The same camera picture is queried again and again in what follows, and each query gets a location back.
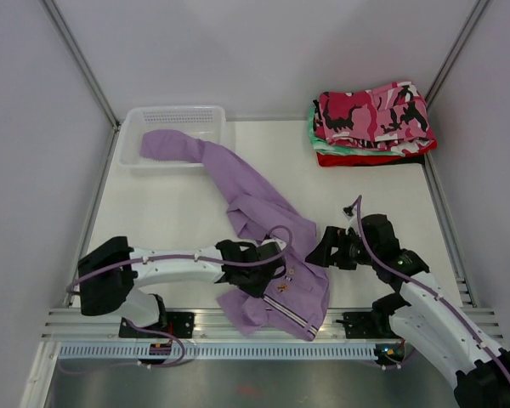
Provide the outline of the white plastic basket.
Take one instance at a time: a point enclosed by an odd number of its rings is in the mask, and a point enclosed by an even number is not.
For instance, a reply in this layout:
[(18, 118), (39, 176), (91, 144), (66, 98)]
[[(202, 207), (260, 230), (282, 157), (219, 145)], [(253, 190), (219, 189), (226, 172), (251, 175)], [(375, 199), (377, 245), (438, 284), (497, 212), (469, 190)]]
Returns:
[(203, 173), (204, 167), (200, 163), (154, 161), (141, 156), (144, 134), (160, 129), (180, 131), (230, 150), (235, 148), (234, 138), (226, 127), (224, 109), (220, 106), (139, 107), (127, 113), (121, 126), (116, 145), (118, 166), (135, 176)]

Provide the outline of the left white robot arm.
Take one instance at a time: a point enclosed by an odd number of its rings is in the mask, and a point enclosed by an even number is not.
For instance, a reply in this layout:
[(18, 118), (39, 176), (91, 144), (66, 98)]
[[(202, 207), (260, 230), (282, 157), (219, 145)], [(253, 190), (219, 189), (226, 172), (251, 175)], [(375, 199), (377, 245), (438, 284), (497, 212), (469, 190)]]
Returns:
[(70, 289), (87, 317), (118, 315), (149, 337), (168, 326), (162, 297), (142, 292), (146, 286), (184, 281), (228, 284), (251, 298), (261, 298), (269, 283), (285, 273), (288, 243), (267, 236), (261, 243), (220, 241), (194, 251), (155, 251), (115, 236), (77, 264)]

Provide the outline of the lilac trousers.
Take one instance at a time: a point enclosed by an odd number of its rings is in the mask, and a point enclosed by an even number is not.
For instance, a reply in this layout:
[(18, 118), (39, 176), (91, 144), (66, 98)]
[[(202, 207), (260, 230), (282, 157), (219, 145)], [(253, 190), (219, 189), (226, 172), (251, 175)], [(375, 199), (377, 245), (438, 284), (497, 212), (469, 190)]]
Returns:
[(272, 234), (292, 240), (285, 274), (272, 280), (261, 298), (234, 289), (219, 297), (218, 304), (244, 336), (273, 326), (296, 338), (314, 340), (330, 302), (326, 272), (305, 262), (318, 244), (315, 223), (302, 217), (271, 183), (220, 144), (159, 129), (143, 135), (140, 155), (156, 161), (202, 164), (228, 203), (226, 214), (239, 238), (261, 242)]

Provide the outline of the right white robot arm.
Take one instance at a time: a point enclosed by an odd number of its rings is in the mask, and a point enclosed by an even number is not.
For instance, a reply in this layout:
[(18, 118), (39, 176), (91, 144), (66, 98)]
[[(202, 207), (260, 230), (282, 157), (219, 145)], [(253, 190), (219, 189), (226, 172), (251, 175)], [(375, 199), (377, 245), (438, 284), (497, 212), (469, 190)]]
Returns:
[(353, 217), (347, 229), (326, 227), (305, 260), (343, 270), (371, 267), (393, 290), (373, 303), (371, 329), (409, 343), (447, 380), (460, 407), (510, 407), (510, 349), (447, 299), (385, 215)]

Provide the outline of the pink camouflage trousers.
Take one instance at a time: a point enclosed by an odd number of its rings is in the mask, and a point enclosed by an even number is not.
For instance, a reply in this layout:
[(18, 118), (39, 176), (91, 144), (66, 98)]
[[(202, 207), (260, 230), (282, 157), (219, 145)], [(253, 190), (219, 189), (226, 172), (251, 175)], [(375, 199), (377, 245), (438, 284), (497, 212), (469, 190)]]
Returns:
[(426, 100), (411, 81), (323, 92), (314, 101), (313, 124), (316, 139), (334, 149), (409, 156), (437, 146)]

